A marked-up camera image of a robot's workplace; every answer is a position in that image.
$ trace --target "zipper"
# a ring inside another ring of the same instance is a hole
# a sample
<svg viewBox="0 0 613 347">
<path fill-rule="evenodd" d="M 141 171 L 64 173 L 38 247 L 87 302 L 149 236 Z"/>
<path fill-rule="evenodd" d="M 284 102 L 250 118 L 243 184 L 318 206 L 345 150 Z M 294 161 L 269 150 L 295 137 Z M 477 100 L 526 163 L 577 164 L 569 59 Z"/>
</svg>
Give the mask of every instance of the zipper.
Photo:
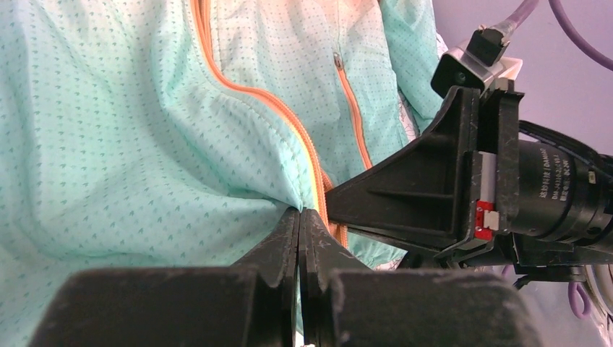
<svg viewBox="0 0 613 347">
<path fill-rule="evenodd" d="M 343 60 L 340 57 L 340 54 L 336 52 L 334 52 L 334 65 L 336 65 L 336 71 L 338 72 L 340 84 L 343 86 L 343 92 L 345 93 L 347 103 L 349 104 L 349 113 L 351 116 L 351 124 L 353 125 L 353 134 L 356 137 L 360 157 L 362 158 L 362 163 L 364 163 L 364 167 L 366 168 L 366 170 L 368 170 L 372 167 L 372 162 L 370 160 L 370 155 L 368 154 L 368 149 L 366 148 L 366 140 L 364 139 L 364 128 L 362 126 L 360 108 L 356 96 L 355 94 L 353 94 L 353 90 L 349 85 L 349 80 L 347 79 L 347 74 L 345 73 Z"/>
<path fill-rule="evenodd" d="M 200 45 L 202 46 L 203 54 L 205 56 L 205 61 L 207 62 L 209 70 L 213 73 L 215 79 L 224 87 L 230 90 L 245 93 L 262 101 L 266 106 L 274 110 L 274 112 L 276 112 L 282 118 L 282 120 L 284 120 L 284 122 L 288 125 L 292 132 L 300 139 L 302 147 L 309 155 L 309 164 L 312 168 L 311 182 L 316 187 L 313 203 L 325 225 L 328 227 L 324 188 L 325 175 L 322 173 L 320 161 L 317 158 L 317 151 L 315 150 L 315 146 L 313 145 L 311 137 L 305 130 L 302 123 L 300 123 L 300 121 L 298 120 L 298 117 L 293 114 L 291 109 L 281 100 L 276 98 L 272 93 L 258 88 L 245 87 L 234 84 L 223 76 L 221 71 L 215 65 L 215 61 L 213 59 L 213 46 L 209 22 L 210 0 L 192 0 L 192 12 L 194 15 L 194 21 L 196 23 L 196 29 L 198 32 Z"/>
</svg>

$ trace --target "teal jacket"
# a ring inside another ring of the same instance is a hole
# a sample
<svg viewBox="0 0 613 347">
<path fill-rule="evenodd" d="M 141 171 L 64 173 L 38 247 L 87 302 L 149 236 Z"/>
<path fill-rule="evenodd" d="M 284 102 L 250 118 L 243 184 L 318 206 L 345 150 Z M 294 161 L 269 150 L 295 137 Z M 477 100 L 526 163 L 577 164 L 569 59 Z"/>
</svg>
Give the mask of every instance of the teal jacket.
<svg viewBox="0 0 613 347">
<path fill-rule="evenodd" d="M 398 91 L 436 114 L 436 42 L 429 0 L 2 1 L 0 346 L 75 271 L 229 265 L 288 206 L 325 219 L 406 145 Z"/>
</svg>

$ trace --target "black connector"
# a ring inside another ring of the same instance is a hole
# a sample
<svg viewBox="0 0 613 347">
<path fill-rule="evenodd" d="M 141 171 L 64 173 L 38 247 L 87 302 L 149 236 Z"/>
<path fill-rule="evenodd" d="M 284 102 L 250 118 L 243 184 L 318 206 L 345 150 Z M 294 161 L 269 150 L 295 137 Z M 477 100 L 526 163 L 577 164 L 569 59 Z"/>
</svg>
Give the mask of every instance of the black connector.
<svg viewBox="0 0 613 347">
<path fill-rule="evenodd" d="M 507 50 L 508 45 L 503 42 L 503 38 L 504 35 L 496 29 L 475 30 L 466 51 L 490 67 L 496 64 Z"/>
</svg>

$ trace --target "black cylindrical motor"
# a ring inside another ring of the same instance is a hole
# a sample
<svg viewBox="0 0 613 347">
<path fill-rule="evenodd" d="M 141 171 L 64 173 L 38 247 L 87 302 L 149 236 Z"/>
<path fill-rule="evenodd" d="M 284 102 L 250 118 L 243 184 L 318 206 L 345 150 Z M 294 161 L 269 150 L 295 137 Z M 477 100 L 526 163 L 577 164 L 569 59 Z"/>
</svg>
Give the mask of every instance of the black cylindrical motor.
<svg viewBox="0 0 613 347">
<path fill-rule="evenodd" d="M 510 230 L 613 252 L 613 187 L 555 147 L 520 141 L 519 213 Z"/>
</svg>

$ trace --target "red clip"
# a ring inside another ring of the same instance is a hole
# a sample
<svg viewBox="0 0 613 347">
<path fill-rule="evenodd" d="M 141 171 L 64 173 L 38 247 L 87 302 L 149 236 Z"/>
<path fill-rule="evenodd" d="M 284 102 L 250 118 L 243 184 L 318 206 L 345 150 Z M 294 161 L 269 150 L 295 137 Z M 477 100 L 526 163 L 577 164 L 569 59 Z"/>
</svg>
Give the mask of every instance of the red clip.
<svg viewBox="0 0 613 347">
<path fill-rule="evenodd" d="M 485 211 L 493 211 L 494 203 L 477 200 L 476 214 L 475 214 L 475 238 L 491 241 L 494 238 L 494 233 L 490 228 L 484 228 L 484 216 Z"/>
</svg>

